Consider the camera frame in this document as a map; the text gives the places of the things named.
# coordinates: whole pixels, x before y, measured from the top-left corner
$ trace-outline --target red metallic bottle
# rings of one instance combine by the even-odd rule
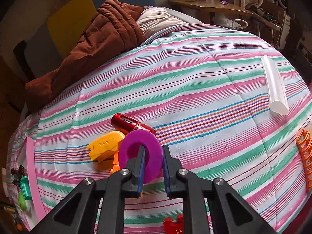
[[[143,129],[151,132],[154,136],[156,136],[156,131],[153,128],[130,117],[127,117],[121,113],[114,114],[110,122],[115,129],[125,135],[129,134],[133,130]]]

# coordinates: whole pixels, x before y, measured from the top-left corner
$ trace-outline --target beige pillow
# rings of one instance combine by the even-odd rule
[[[169,15],[165,9],[152,7],[145,9],[136,21],[146,38],[171,26],[186,24],[182,20]]]

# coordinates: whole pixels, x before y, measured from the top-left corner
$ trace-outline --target wooden table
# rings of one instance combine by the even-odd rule
[[[206,1],[198,0],[193,2],[187,2],[184,0],[169,0],[168,2],[179,11],[181,11],[181,7],[188,7],[190,9],[204,11],[208,13],[219,12],[237,15],[252,15],[251,11],[248,11],[240,6],[234,4],[223,5],[218,0],[206,0]]]

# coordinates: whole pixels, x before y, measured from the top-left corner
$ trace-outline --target translucent plastic cylinder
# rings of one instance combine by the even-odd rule
[[[281,115],[289,114],[286,89],[275,62],[267,55],[261,58],[269,93],[269,108]]]

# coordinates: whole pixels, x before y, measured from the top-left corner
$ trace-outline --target green object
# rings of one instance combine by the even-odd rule
[[[31,200],[32,199],[32,195],[30,193],[30,187],[29,187],[29,181],[28,181],[28,177],[24,176],[21,178],[20,180],[20,188],[21,191],[23,193],[23,196],[25,198],[25,200]]]
[[[18,204],[20,205],[22,211],[27,211],[26,201],[22,192],[18,193]]]

